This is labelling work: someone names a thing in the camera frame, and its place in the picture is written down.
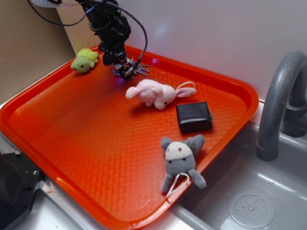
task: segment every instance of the gray sink basin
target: gray sink basin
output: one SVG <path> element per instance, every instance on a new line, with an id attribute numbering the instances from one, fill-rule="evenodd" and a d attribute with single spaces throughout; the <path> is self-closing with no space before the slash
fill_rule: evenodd
<path id="1" fill-rule="evenodd" d="M 279 157 L 261 161 L 258 129 L 248 123 L 178 204 L 215 230 L 306 230 L 307 145 L 281 134 Z"/>

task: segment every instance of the green stuffed toy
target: green stuffed toy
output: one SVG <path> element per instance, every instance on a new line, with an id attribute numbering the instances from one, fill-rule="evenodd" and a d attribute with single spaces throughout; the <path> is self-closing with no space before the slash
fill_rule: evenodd
<path id="1" fill-rule="evenodd" d="M 76 59 L 71 64 L 71 69 L 78 73 L 86 73 L 95 67 L 98 62 L 99 54 L 88 48 L 82 49 L 77 53 Z"/>

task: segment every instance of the stuffed animal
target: stuffed animal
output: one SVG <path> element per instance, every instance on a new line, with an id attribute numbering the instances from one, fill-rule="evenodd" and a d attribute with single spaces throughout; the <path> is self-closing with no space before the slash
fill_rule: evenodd
<path id="1" fill-rule="evenodd" d="M 161 147 L 165 154 L 167 172 L 161 189 L 163 194 L 169 190 L 173 178 L 181 173 L 187 173 L 198 188 L 206 187 L 205 179 L 195 169 L 195 158 L 204 143 L 205 138 L 200 134 L 180 142 L 162 138 Z"/>
<path id="2" fill-rule="evenodd" d="M 194 88 L 182 86 L 193 84 Z M 157 81 L 143 79 L 136 87 L 127 89 L 126 98 L 132 99 L 137 97 L 140 101 L 145 102 L 147 106 L 154 106 L 163 110 L 167 104 L 170 104 L 176 97 L 189 97 L 196 93 L 195 83 L 188 81 L 177 87 L 175 90 L 169 85 L 163 85 Z"/>
<path id="3" fill-rule="evenodd" d="M 88 48 L 82 49 L 77 53 L 76 59 L 71 64 L 71 69 L 78 73 L 86 73 L 95 67 L 98 62 L 99 54 Z"/>

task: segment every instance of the orange tray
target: orange tray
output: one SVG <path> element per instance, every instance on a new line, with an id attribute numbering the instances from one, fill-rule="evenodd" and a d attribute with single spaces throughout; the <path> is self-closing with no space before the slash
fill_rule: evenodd
<path id="1" fill-rule="evenodd" d="M 140 54 L 131 47 L 127 52 Z M 162 137 L 186 140 L 203 134 L 205 145 L 196 159 L 196 169 L 202 172 L 258 108 L 257 94 L 241 81 L 148 52 L 142 62 L 153 65 L 146 78 L 174 88 L 193 81 L 197 93 L 176 98 L 159 111 L 125 97 L 142 75 L 123 80 L 101 61 L 88 73 L 78 74 L 69 62 L 0 111 L 0 130 L 109 229 L 150 224 L 190 186 L 168 199 L 160 193 L 166 174 Z M 176 105 L 202 101 L 212 113 L 213 129 L 181 134 Z"/>

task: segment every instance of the black square object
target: black square object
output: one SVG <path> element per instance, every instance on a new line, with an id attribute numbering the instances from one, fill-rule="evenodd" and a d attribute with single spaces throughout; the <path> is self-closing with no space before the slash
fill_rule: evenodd
<path id="1" fill-rule="evenodd" d="M 212 115 L 207 102 L 176 106 L 177 119 L 182 134 L 212 129 Z"/>

